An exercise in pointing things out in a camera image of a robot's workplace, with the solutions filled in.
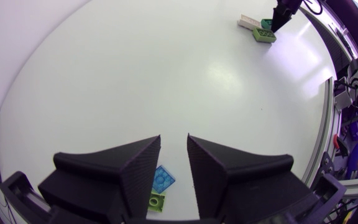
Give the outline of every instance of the wall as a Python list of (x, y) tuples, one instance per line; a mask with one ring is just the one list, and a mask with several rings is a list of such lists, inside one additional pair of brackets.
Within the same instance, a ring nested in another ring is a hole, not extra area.
[[(0, 107), (32, 52), (54, 28), (88, 1), (0, 0)], [(9, 223), (3, 214), (0, 216)], [(17, 214), (16, 219), (18, 223), (23, 222)]]

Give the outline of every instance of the green lego brick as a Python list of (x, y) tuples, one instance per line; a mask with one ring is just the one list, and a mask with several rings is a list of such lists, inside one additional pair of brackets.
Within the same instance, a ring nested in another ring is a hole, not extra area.
[(149, 211), (153, 212), (162, 212), (162, 208), (164, 207), (165, 201), (165, 193), (162, 192), (161, 194), (157, 193), (155, 190), (152, 190), (149, 199)]
[(262, 25), (263, 29), (272, 29), (273, 20), (272, 19), (262, 19), (260, 24)]
[(255, 40), (258, 42), (273, 43), (277, 40), (276, 36), (271, 30), (255, 28), (252, 31)]

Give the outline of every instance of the blue transparent block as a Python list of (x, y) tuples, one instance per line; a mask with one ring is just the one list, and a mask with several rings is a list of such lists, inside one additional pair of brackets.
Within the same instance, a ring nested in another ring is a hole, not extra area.
[(174, 181), (175, 178), (163, 166), (159, 166), (155, 170), (153, 189), (160, 194), (171, 186)]

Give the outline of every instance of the white block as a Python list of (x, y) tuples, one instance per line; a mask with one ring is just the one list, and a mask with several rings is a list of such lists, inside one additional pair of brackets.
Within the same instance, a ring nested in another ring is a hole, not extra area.
[(262, 28), (262, 25), (260, 25), (259, 21), (251, 19), (245, 15), (241, 15), (241, 18), (239, 19), (239, 25), (250, 30), (254, 30), (256, 27)]

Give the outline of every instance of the blue object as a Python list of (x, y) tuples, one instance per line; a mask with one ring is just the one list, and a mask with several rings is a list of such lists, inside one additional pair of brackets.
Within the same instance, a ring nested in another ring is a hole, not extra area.
[(356, 144), (356, 146), (354, 146), (354, 149), (347, 160), (347, 172), (346, 172), (347, 180), (351, 178), (353, 171), (358, 170), (357, 163), (358, 163), (358, 143)]
[(175, 178), (163, 166), (159, 166), (155, 170), (153, 189), (160, 194), (171, 186), (174, 181)]

